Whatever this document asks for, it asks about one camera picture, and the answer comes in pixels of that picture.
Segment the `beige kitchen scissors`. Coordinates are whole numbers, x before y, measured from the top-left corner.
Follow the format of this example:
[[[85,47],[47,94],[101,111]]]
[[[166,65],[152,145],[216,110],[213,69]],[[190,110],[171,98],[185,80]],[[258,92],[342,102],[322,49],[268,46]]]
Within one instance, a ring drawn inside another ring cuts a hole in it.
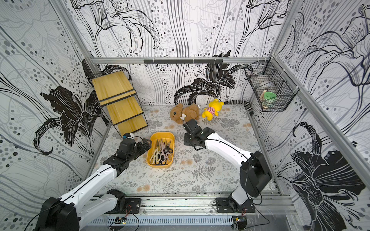
[[[154,149],[154,152],[149,160],[149,163],[151,165],[158,165],[160,163],[160,160],[161,160],[161,152],[160,152],[160,149],[159,147],[156,147]]]

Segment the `pink scissors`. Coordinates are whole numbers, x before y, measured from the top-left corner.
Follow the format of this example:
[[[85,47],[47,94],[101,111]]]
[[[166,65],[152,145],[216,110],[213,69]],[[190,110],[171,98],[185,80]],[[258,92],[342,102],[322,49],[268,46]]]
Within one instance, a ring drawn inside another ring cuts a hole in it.
[[[160,141],[160,162],[161,165],[167,164],[167,156],[165,153],[165,144],[163,140]]]

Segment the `blue handled scissors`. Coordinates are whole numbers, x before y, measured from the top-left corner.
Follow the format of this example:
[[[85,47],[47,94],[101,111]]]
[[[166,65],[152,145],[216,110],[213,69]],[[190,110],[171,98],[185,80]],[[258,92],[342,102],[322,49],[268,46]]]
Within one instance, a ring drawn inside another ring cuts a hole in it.
[[[172,154],[173,149],[171,148],[171,140],[166,140],[164,142],[165,148],[164,148],[164,153],[166,154]]]

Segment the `small black scissors front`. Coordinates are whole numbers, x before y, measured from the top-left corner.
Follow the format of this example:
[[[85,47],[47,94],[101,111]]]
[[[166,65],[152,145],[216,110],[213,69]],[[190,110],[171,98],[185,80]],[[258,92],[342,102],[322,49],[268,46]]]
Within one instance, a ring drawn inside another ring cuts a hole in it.
[[[171,162],[173,160],[173,155],[171,153],[166,153],[165,158],[167,162]]]

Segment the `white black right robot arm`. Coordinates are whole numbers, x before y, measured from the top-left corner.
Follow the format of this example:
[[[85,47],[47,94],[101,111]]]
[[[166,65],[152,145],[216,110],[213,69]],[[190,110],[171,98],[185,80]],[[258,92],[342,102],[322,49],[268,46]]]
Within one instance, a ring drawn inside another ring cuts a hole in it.
[[[195,150],[208,149],[223,157],[240,170],[240,184],[229,196],[230,206],[242,206],[258,197],[272,180],[272,173],[264,155],[256,151],[243,150],[222,138],[214,130],[201,128],[197,121],[190,120],[183,124],[186,133],[184,145]]]

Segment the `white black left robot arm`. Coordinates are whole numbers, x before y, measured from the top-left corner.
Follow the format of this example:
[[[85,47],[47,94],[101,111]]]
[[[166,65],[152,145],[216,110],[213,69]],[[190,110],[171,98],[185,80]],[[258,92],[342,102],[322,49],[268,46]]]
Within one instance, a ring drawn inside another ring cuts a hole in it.
[[[138,157],[149,151],[152,141],[123,139],[116,153],[76,188],[64,195],[47,199],[37,215],[36,231],[80,231],[107,212],[131,212],[125,193],[111,189],[98,199],[93,197],[117,178]]]

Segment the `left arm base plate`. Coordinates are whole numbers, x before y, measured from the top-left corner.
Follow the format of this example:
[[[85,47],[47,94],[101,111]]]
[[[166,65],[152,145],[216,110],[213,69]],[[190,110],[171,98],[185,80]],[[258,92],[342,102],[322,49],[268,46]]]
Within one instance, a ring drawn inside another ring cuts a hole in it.
[[[108,190],[107,193],[115,196],[115,198],[118,200],[114,209],[109,211],[108,213],[139,213],[142,202],[141,198],[127,198],[125,193],[116,189]]]

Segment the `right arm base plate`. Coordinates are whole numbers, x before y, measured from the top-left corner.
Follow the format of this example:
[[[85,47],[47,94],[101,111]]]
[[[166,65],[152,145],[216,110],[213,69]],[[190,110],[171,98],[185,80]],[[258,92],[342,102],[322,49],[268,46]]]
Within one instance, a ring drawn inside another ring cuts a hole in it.
[[[215,199],[215,206],[218,213],[254,213],[256,210],[252,202],[251,199],[247,199],[240,205],[231,197],[219,197]]]

